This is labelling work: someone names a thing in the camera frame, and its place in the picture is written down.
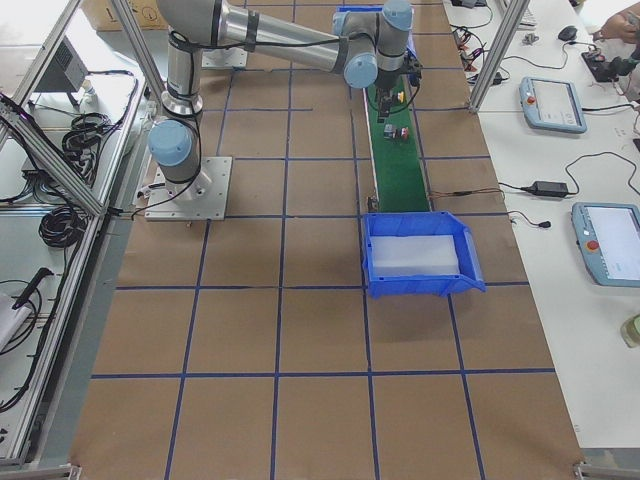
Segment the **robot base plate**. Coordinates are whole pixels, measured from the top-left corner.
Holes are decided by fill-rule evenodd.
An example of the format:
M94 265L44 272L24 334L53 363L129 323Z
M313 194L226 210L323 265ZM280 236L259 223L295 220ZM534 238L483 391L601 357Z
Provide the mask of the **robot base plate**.
M204 157L201 171L189 188L167 183L160 167L156 168L155 183L163 186L150 191L150 207L143 211L149 221L223 220L233 158Z

